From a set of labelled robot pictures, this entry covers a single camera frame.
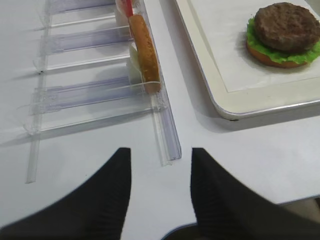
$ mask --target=white table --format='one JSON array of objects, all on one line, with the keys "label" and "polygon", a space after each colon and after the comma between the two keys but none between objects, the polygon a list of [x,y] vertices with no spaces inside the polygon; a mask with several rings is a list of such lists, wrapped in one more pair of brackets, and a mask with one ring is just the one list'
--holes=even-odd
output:
[{"label": "white table", "polygon": [[146,116],[43,139],[36,183],[25,184],[30,142],[13,112],[28,103],[38,81],[32,59],[42,31],[33,3],[0,2],[0,226],[62,198],[119,147],[132,148],[133,181],[124,240],[158,240],[171,229],[195,221],[189,189],[192,147],[207,149],[240,181],[274,203],[320,195],[320,107],[240,122],[221,119],[172,0],[145,3],[182,159],[161,167],[153,120]]}]

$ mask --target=white tray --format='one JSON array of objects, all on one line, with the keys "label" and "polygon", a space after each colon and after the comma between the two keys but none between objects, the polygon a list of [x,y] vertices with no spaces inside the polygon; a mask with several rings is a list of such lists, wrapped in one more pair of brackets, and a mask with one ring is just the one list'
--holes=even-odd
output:
[{"label": "white tray", "polygon": [[[228,92],[191,0],[175,1],[211,100],[222,117],[239,120],[320,103],[320,77]],[[320,13],[320,1],[307,2]]]}]

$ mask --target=lettuce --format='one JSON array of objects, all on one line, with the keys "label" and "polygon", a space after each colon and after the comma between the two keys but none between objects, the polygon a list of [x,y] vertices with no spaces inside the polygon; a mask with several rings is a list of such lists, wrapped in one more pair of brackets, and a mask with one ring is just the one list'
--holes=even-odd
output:
[{"label": "lettuce", "polygon": [[246,31],[247,43],[254,50],[267,55],[275,63],[295,62],[297,64],[312,63],[320,56],[320,41],[304,54],[288,54],[266,47],[255,34],[255,19],[249,19]]}]

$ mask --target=hamburger patty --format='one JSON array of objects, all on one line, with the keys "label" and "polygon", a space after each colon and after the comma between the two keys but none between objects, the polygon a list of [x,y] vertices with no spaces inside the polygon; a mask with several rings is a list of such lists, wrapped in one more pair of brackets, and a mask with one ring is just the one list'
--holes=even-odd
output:
[{"label": "hamburger patty", "polygon": [[320,40],[319,21],[308,9],[288,2],[260,8],[254,29],[263,44],[287,53],[303,53]]}]

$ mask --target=bottom bun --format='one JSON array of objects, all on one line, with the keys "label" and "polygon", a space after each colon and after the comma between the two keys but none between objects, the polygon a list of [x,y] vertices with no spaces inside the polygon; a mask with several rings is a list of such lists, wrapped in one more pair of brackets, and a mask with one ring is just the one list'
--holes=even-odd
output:
[{"label": "bottom bun", "polygon": [[267,66],[283,68],[283,69],[293,69],[293,68],[297,68],[307,64],[307,62],[298,64],[298,63],[295,63],[294,61],[285,61],[283,63],[277,63],[272,61],[270,57],[268,57],[267,55],[264,55],[263,53],[258,52],[257,50],[250,47],[248,42],[246,42],[246,48],[255,59],[257,59],[259,62]]}]

